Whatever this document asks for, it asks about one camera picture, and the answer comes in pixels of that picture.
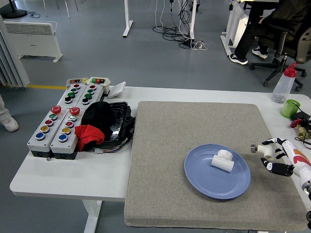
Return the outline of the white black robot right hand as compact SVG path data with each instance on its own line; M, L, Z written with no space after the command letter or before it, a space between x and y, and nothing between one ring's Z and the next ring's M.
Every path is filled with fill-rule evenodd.
M264 155L261 161L268 171L287 177L295 174L299 177L301 188L306 193L311 192L311 162L292 142L287 139L272 138L258 145L257 151ZM269 161L271 158L280 159L283 156L289 158L290 165Z

